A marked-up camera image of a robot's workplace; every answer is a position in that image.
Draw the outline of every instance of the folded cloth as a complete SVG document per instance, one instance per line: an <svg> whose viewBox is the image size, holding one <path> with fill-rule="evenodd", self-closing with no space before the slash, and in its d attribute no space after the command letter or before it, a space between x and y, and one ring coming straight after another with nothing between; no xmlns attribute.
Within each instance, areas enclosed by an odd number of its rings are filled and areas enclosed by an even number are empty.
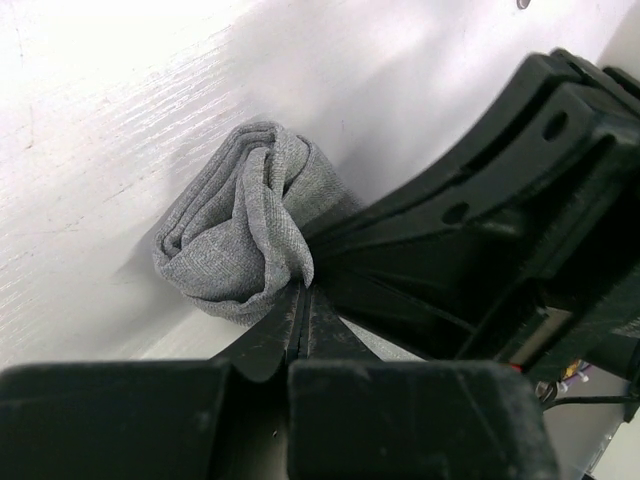
<svg viewBox="0 0 640 480"><path fill-rule="evenodd" d="M311 283L304 237L358 209L315 144L277 123L242 125L172 207L154 263L198 308L252 325L292 278Z"/></svg>

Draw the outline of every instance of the white wooden surface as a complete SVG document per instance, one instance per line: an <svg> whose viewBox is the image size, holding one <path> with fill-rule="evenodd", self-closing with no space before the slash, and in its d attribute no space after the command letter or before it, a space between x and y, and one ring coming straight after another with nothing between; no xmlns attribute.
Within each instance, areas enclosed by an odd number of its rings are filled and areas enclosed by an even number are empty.
<svg viewBox="0 0 640 480"><path fill-rule="evenodd" d="M615 57L633 3L0 0L0 366L216 353L242 329L155 276L149 232L233 126L304 133L373 201L528 52Z"/></svg>

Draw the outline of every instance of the gray cloth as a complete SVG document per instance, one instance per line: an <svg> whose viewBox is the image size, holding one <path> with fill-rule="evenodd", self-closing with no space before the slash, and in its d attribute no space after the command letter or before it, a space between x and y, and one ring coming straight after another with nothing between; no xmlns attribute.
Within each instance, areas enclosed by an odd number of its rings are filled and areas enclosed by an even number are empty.
<svg viewBox="0 0 640 480"><path fill-rule="evenodd" d="M320 149L271 122L236 128L155 236L157 272L205 312L260 320L284 286L309 286L306 235L356 212Z"/></svg>

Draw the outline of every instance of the screw hole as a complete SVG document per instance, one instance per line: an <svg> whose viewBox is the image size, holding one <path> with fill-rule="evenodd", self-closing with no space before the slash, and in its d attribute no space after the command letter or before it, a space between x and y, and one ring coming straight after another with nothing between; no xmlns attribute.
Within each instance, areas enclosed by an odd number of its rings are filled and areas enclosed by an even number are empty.
<svg viewBox="0 0 640 480"><path fill-rule="evenodd" d="M446 225L455 225L460 223L469 211L469 204L462 202L454 205L442 215L442 223Z"/></svg>
<svg viewBox="0 0 640 480"><path fill-rule="evenodd" d="M544 132L542 132L542 138L544 138L547 142L552 142L562 133L562 131L567 126L567 121L569 120L569 115L565 112L560 112L556 116L554 116L547 126L544 128Z"/></svg>

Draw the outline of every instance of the wire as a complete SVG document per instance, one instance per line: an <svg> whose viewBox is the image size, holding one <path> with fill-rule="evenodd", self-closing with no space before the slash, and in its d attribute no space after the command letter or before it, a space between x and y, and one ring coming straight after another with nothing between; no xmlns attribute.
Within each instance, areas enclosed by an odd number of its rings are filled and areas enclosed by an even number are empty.
<svg viewBox="0 0 640 480"><path fill-rule="evenodd" d="M640 397L567 397L553 400L546 405L542 405L543 410L549 410L560 405L604 405L618 403L640 403Z"/></svg>

